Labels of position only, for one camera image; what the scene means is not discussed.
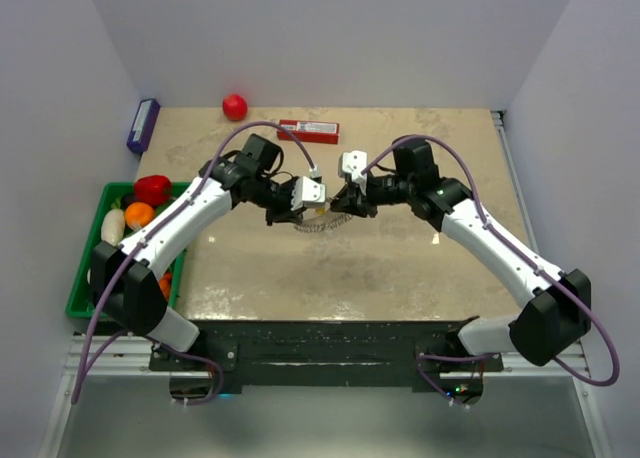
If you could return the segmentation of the blue grey keyring with rings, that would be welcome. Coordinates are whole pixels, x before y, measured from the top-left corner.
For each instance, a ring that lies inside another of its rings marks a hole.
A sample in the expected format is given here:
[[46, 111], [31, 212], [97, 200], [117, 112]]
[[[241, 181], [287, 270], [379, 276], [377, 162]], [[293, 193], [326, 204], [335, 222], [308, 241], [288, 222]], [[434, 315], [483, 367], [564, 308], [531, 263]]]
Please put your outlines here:
[[346, 213], [326, 212], [321, 215], [314, 215], [301, 224], [295, 225], [294, 229], [304, 234], [324, 233], [343, 226], [352, 218], [352, 215]]

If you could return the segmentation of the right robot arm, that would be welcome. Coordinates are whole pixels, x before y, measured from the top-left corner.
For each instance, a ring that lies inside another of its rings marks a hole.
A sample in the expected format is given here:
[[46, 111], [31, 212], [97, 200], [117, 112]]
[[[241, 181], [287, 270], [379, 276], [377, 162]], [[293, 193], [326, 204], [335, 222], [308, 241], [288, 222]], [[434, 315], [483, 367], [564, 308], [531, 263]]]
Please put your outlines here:
[[406, 204], [419, 219], [463, 246], [491, 271], [521, 311], [501, 318], [471, 318], [445, 347], [448, 364], [469, 370], [481, 355], [517, 352], [544, 366], [591, 328], [591, 282], [565, 272], [515, 238], [456, 178], [440, 175], [430, 144], [400, 138], [394, 169], [374, 176], [361, 151], [344, 153], [338, 174], [345, 184], [331, 202], [335, 212], [373, 217], [379, 207]]

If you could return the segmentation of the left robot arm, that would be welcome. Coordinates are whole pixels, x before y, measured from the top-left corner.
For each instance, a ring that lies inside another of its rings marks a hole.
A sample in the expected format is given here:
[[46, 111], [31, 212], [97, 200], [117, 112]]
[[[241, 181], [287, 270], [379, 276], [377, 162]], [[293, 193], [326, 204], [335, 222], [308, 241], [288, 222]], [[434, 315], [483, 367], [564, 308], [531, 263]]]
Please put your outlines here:
[[146, 337], [172, 351], [185, 370], [206, 361], [208, 336], [194, 322], [169, 307], [158, 284], [177, 256], [209, 225], [249, 202], [266, 212], [268, 224], [301, 221], [308, 206], [303, 191], [321, 182], [310, 161], [305, 176], [285, 183], [273, 180], [274, 163], [284, 152], [252, 134], [240, 150], [219, 147], [187, 189], [150, 224], [116, 245], [101, 241], [92, 251], [90, 289], [94, 314], [87, 328], [91, 339], [101, 314], [125, 331]]

